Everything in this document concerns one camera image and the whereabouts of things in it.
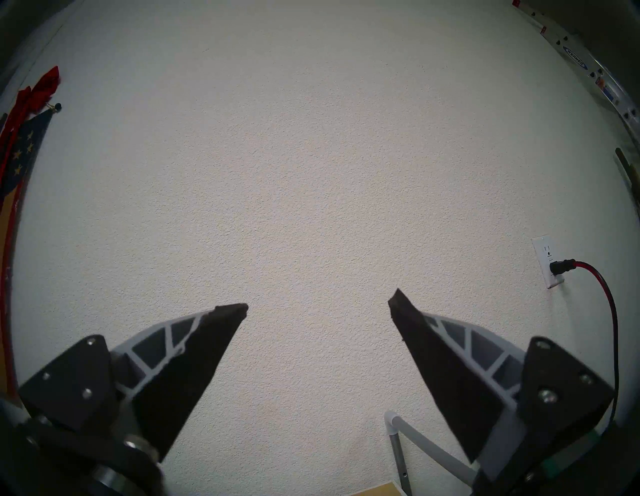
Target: red cable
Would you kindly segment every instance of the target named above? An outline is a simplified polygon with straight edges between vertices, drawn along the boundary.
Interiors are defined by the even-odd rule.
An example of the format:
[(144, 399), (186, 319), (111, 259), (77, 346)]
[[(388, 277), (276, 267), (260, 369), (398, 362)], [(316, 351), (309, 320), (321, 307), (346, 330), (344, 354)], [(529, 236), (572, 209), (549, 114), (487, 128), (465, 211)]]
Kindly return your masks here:
[(607, 300), (609, 300), (609, 306), (611, 308), (611, 318), (613, 319), (613, 373), (614, 373), (614, 390), (615, 396), (613, 397), (613, 406), (611, 407), (611, 416), (609, 417), (609, 427), (613, 425), (613, 417), (616, 415), (616, 407), (618, 405), (618, 391), (620, 389), (620, 372), (618, 370), (618, 312), (616, 311), (616, 304), (613, 301), (613, 295), (611, 294), (611, 290), (607, 285), (607, 282), (602, 277), (595, 267), (589, 265), (586, 262), (575, 262), (576, 267), (582, 267), (583, 269), (587, 269), (593, 275), (596, 276), (596, 279), (602, 286), (604, 293), (607, 295)]

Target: red fabric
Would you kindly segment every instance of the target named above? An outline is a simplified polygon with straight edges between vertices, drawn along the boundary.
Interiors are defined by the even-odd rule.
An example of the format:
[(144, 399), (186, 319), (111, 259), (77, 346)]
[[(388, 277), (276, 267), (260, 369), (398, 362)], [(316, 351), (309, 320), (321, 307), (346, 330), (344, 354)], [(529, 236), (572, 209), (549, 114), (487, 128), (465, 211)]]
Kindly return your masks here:
[[(2, 162), (0, 163), (0, 180), (4, 177), (4, 169), (13, 144), (18, 136), (18, 130), (20, 126), (29, 116), (29, 114), (39, 112), (49, 101), (51, 95), (58, 89), (60, 83), (60, 73), (58, 72), (58, 66), (55, 66), (48, 73), (40, 78), (37, 84), (31, 89), (27, 86), (25, 89), (18, 92), (18, 96), (15, 101), (15, 105), (11, 110), (11, 113), (6, 118), (4, 123), (4, 129), (0, 134), (0, 150), (4, 150), (4, 156), (0, 157)], [(7, 381), (7, 393), (10, 397), (15, 397), (15, 376), (13, 374), (13, 360), (11, 353), (11, 344), (9, 340), (9, 327), (8, 327), (8, 303), (7, 298), (7, 284), (8, 284), (8, 265), (10, 260), (10, 247), (13, 242), (13, 228), (15, 226), (15, 213), (17, 209), (17, 203), (20, 199), (20, 191), (22, 184), (19, 184), (15, 199), (13, 201), (11, 215), (9, 217), (9, 226), (6, 238), (4, 240), (4, 256), (0, 260), (0, 339), (3, 341), (4, 347), (4, 366), (6, 367), (6, 381)]]
[(58, 66), (55, 66), (40, 78), (33, 89), (27, 86), (18, 92), (15, 105), (9, 117), (6, 118), (4, 129), (0, 134), (0, 150), (4, 149), (4, 157), (2, 157), (2, 162), (0, 163), (0, 178), (4, 175), (4, 168), (18, 136), (20, 125), (29, 114), (39, 112), (44, 107), (51, 95), (58, 89), (59, 83), (60, 73), (58, 72)]

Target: white textured wall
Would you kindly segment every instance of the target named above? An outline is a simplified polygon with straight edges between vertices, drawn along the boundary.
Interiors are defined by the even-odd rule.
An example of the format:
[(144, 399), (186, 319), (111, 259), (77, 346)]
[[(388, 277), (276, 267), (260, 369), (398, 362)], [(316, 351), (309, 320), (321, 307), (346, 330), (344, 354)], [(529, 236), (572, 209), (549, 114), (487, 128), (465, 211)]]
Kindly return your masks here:
[[(114, 346), (244, 301), (169, 486), (353, 492), (395, 475), (388, 408), (464, 460), (389, 316), (396, 287), (612, 381), (606, 299), (579, 271), (545, 289), (531, 237), (549, 233), (611, 285), (624, 415), (640, 231), (621, 138), (509, 1), (468, 3), (86, 0), (26, 81), (59, 65), (63, 111), (17, 238), (20, 381), (88, 333)], [(468, 493), (405, 446), (415, 494)]]

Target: metal pole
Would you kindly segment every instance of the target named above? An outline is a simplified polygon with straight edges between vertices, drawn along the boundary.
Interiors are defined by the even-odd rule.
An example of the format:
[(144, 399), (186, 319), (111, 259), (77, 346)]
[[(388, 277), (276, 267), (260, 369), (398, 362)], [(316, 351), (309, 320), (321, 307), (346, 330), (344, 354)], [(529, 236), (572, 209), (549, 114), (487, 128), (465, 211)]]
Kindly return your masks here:
[(406, 473), (406, 464), (404, 463), (404, 454), (400, 444), (400, 434), (391, 434), (391, 448), (394, 450), (394, 458), (396, 459), (396, 467), (398, 468), (398, 476), (400, 477), (400, 486), (406, 496), (412, 496), (411, 484), (409, 483), (409, 474)]
[(474, 484), (474, 479), (476, 478), (476, 471), (471, 467), (468, 467), (466, 464), (462, 463), (460, 460), (451, 456), (449, 453), (444, 451), (440, 446), (429, 441), (426, 437), (420, 434), (417, 430), (407, 424), (400, 415), (395, 412), (387, 412), (385, 413), (385, 423), (387, 425), (387, 431), (389, 433), (389, 437), (392, 437), (393, 432), (402, 432), (409, 441), (414, 443), (418, 448), (428, 454), (435, 462), (441, 465), (444, 469), (449, 471), (452, 475), (457, 477), (459, 480), (464, 482), (467, 486), (472, 487)]

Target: electrical outlet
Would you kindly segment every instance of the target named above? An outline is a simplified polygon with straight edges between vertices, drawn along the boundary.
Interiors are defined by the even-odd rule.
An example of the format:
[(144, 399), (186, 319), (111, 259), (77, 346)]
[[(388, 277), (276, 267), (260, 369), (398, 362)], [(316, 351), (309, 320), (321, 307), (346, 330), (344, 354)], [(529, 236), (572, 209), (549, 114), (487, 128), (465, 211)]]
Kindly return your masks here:
[(535, 237), (531, 241), (538, 256), (538, 262), (540, 262), (540, 268), (542, 269), (542, 277), (545, 278), (547, 289), (564, 282), (564, 276), (562, 274), (554, 276), (551, 273), (551, 269), (549, 269), (551, 262), (558, 261), (551, 236), (545, 234), (544, 236)]

